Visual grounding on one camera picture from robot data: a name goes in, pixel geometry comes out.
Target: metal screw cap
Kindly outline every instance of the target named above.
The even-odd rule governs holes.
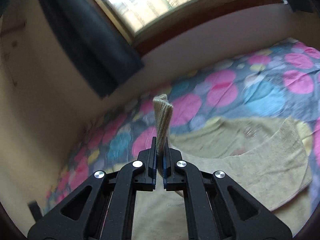
[[[97,179],[101,179],[104,177],[104,172],[103,171],[96,171],[94,173],[94,176],[97,178]]]
[[[183,167],[187,166],[187,163],[185,161],[178,161],[177,166],[183,168]]]
[[[222,179],[222,178],[225,177],[226,174],[225,174],[223,171],[216,171],[216,172],[214,173],[214,175],[215,175],[217,178]]]
[[[142,161],[135,161],[132,163],[132,166],[133,167],[136,167],[136,168],[139,168],[143,165],[143,162]]]

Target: window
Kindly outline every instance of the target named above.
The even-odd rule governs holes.
[[[95,0],[140,54],[201,23],[281,0]]]

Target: polka dot bedsheet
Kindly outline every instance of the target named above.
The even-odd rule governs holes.
[[[112,172],[137,158],[156,135],[152,99],[165,93],[173,104],[171,133],[202,128],[216,116],[288,117],[306,122],[313,134],[309,162],[312,209],[320,200],[320,52],[289,38],[269,49],[223,60],[144,93],[96,121],[71,152],[44,213],[94,171]]]

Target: towel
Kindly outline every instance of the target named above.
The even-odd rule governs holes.
[[[293,119],[284,120],[263,144],[242,155],[210,159],[181,151],[182,157],[206,172],[225,171],[274,210],[295,235],[309,218],[310,201],[305,188],[311,181],[308,156],[295,126]],[[157,176],[154,192],[137,192],[132,239],[188,239],[184,200],[174,192],[166,192],[161,180]]]
[[[203,158],[225,158],[241,155],[260,146],[271,138],[284,123],[283,118],[214,117],[200,130],[170,136],[173,145],[188,154]],[[294,121],[300,140],[309,155],[312,148],[312,131],[302,121]]]

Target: wall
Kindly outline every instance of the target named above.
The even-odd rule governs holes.
[[[3,16],[3,29],[20,20],[14,4]],[[84,126],[46,80],[23,32],[3,36],[0,55],[0,172],[23,193],[17,210],[33,199],[43,207]],[[1,187],[1,202],[6,190]],[[15,196],[9,196],[14,203]]]
[[[17,228],[27,236],[30,227],[35,223],[25,202],[28,197],[3,169],[0,169],[0,188],[2,206]]]
[[[271,46],[290,36],[319,45],[319,31],[314,32],[320,26],[317,17],[293,14],[284,4],[249,8],[202,24],[154,49],[142,58],[144,69],[100,100],[59,46],[38,1],[25,0],[24,4],[26,38],[51,85],[83,122],[189,70]]]

